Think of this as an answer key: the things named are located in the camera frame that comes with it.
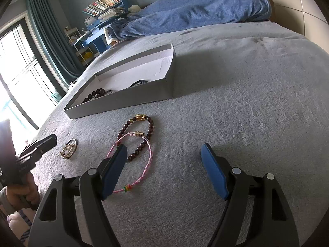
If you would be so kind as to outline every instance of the jewelry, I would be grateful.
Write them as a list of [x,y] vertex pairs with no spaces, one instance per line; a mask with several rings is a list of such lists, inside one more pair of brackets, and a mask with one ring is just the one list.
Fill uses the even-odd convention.
[[110,157],[110,154],[113,151],[114,147],[118,146],[118,143],[120,145],[120,141],[126,136],[137,136],[137,137],[141,137],[142,139],[144,139],[144,141],[146,142],[146,144],[148,145],[148,148],[150,150],[150,157],[149,157],[148,162],[147,162],[147,164],[144,168],[143,173],[141,174],[141,176],[134,183],[132,183],[130,185],[126,185],[122,189],[115,190],[115,191],[113,191],[113,193],[120,193],[120,192],[123,192],[123,191],[127,192],[127,191],[131,190],[133,186],[137,185],[144,178],[144,176],[145,176],[145,174],[146,174],[146,172],[147,172],[147,170],[150,167],[151,162],[152,162],[153,151],[152,151],[152,148],[151,148],[151,143],[148,140],[147,136],[145,137],[144,133],[142,133],[142,132],[129,132],[129,133],[125,134],[124,136],[122,136],[119,140],[114,142],[114,144],[112,145],[112,147],[111,147],[109,153],[107,154],[106,158]]
[[113,92],[112,89],[107,90],[107,91],[105,91],[105,89],[103,89],[103,88],[96,89],[96,91],[93,91],[91,94],[89,94],[88,97],[86,97],[85,100],[81,102],[81,104],[83,104],[85,102],[88,102],[88,101],[90,101],[92,99],[95,99],[95,98],[104,96],[107,93],[112,94],[112,92]]
[[[153,132],[153,120],[151,119],[151,117],[149,117],[145,114],[137,114],[137,115],[135,115],[135,117],[128,120],[127,123],[125,123],[125,125],[120,130],[117,140],[119,140],[124,135],[128,125],[132,124],[135,121],[145,121],[145,120],[148,120],[148,122],[149,122],[148,132],[146,134],[146,138],[149,140],[150,137],[152,136],[152,132]],[[146,145],[146,141],[144,140],[140,144],[140,146],[137,147],[137,149],[134,151],[134,153],[132,153],[130,156],[128,156],[128,158],[127,158],[128,161],[131,162],[139,154],[139,152],[142,151],[142,149],[145,147],[145,145]]]
[[148,83],[148,81],[147,80],[138,80],[138,81],[134,82],[130,87],[137,86],[137,85],[142,85],[142,84],[145,84],[145,83]]
[[69,142],[66,143],[62,151],[60,151],[60,156],[64,159],[69,159],[77,149],[78,143],[77,141],[72,138]]

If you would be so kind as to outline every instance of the blue blanket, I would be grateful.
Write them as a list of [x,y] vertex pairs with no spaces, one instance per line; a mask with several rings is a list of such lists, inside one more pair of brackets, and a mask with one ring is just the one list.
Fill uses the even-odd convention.
[[170,33],[206,25],[266,20],[268,0],[158,0],[137,15],[108,28],[110,37],[137,37]]

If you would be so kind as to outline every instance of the gold charm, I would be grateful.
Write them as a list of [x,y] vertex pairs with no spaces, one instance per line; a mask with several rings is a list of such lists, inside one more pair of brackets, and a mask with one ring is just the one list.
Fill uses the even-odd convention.
[[72,138],[62,149],[62,151],[60,151],[59,155],[63,158],[63,159],[69,159],[71,158],[71,156],[73,155],[73,153],[75,152],[75,150],[77,149],[78,143],[77,141]]
[[145,114],[137,114],[135,115],[136,121],[145,121],[146,115]]

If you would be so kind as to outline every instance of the person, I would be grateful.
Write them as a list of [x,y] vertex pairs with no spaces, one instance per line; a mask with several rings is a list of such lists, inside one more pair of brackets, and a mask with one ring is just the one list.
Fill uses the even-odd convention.
[[26,185],[9,185],[0,190],[0,215],[7,220],[17,238],[28,245],[32,221],[36,211],[26,208],[21,196],[32,205],[38,205],[40,194],[32,173],[26,175]]

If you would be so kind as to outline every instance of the blue gripper pad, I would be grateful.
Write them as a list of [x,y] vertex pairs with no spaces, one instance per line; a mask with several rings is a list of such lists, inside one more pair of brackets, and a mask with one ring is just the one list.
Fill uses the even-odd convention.
[[206,168],[208,177],[213,183],[215,191],[218,195],[221,196],[222,199],[227,199],[230,192],[226,183],[229,181],[229,179],[227,179],[228,176],[226,176],[220,164],[218,163],[218,159],[223,159],[223,165],[225,167],[229,165],[228,162],[224,158],[217,157],[208,143],[201,147],[201,158],[203,166]]
[[107,196],[111,195],[116,187],[116,183],[120,177],[122,169],[127,161],[128,151],[127,147],[121,144],[113,156],[110,158],[108,164],[108,170],[106,175],[103,177],[103,189],[101,193],[102,199],[106,199]]

